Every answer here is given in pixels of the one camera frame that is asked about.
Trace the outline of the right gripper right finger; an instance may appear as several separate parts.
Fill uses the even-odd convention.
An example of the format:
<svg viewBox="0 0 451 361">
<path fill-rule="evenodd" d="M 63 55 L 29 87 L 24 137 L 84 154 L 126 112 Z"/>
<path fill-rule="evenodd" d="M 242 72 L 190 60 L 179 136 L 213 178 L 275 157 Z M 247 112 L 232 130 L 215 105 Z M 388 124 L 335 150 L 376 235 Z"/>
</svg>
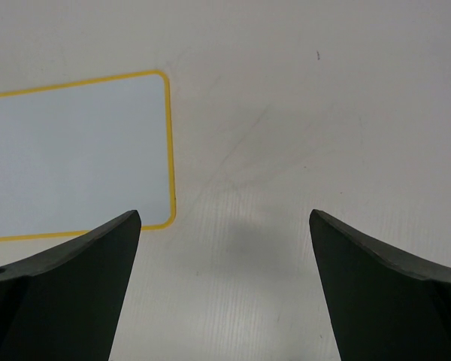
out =
<svg viewBox="0 0 451 361">
<path fill-rule="evenodd" d="M 311 241 L 342 360 L 451 360 L 451 268 L 324 211 Z"/>
</svg>

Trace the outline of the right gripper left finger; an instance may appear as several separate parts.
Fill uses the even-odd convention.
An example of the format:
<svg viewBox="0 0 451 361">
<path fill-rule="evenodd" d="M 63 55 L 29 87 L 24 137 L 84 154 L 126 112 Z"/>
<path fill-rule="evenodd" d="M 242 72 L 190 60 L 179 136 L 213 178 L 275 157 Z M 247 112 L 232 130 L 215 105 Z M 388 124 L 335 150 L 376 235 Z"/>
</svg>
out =
<svg viewBox="0 0 451 361">
<path fill-rule="evenodd" d="M 107 360 L 141 232 L 127 211 L 0 266 L 0 360 Z"/>
</svg>

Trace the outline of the yellow-framed small whiteboard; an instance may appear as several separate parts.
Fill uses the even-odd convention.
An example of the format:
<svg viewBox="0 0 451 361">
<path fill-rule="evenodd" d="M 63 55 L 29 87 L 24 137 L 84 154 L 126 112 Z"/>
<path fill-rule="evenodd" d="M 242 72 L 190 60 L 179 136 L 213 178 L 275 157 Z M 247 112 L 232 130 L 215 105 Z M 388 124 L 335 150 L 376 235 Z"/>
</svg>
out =
<svg viewBox="0 0 451 361">
<path fill-rule="evenodd" d="M 0 241 L 176 217 L 171 87 L 158 70 L 0 93 Z"/>
</svg>

